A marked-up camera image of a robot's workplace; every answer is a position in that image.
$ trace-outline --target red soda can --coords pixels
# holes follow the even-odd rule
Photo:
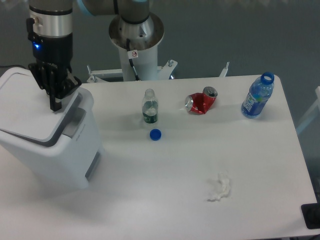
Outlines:
[[[205,114],[214,104],[217,96],[217,90],[212,86],[206,86],[202,93],[197,92],[186,97],[185,108],[188,112]]]

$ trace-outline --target water bottle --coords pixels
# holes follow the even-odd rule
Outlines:
[[[155,91],[151,88],[144,93],[142,100],[143,120],[147,124],[153,124],[158,120],[158,99],[155,96]]]
[[[274,80],[275,76],[271,72],[265,72],[252,83],[241,106],[244,116],[254,119],[260,115],[274,90]]]

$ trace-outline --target bottle cap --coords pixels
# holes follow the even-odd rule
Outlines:
[[[275,76],[272,72],[267,71],[261,75],[261,82],[265,85],[272,84],[274,80],[275,80]]]
[[[150,131],[150,138],[153,141],[158,141],[161,138],[161,131],[159,129],[152,129]]]

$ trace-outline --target black object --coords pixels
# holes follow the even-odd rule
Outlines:
[[[50,109],[61,109],[64,97],[73,93],[82,83],[72,76],[70,66],[73,57],[73,34],[63,37],[44,37],[33,30],[35,20],[26,20],[28,39],[32,42],[36,63],[28,65],[40,89],[45,89],[50,99]]]
[[[320,203],[303,204],[301,210],[306,227],[320,229]]]

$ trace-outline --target cable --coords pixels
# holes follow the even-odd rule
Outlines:
[[[127,51],[127,52],[130,51],[130,39],[129,39],[129,38],[126,39],[126,51]],[[135,66],[134,66],[134,62],[133,62],[132,59],[130,59],[130,58],[129,58],[129,63],[130,63],[130,66],[132,67],[135,80],[136,80],[136,81],[140,81],[140,78],[138,77],[137,70],[136,70],[136,68],[135,68]]]
[[[314,235],[314,236],[312,236],[312,237],[310,237],[308,240],[315,240],[317,237],[319,237],[320,236],[320,234],[318,234],[318,235]]]
[[[14,68],[14,67],[19,67],[19,68],[23,68],[26,69],[24,66],[22,65],[0,65],[0,69],[7,69],[7,68]]]

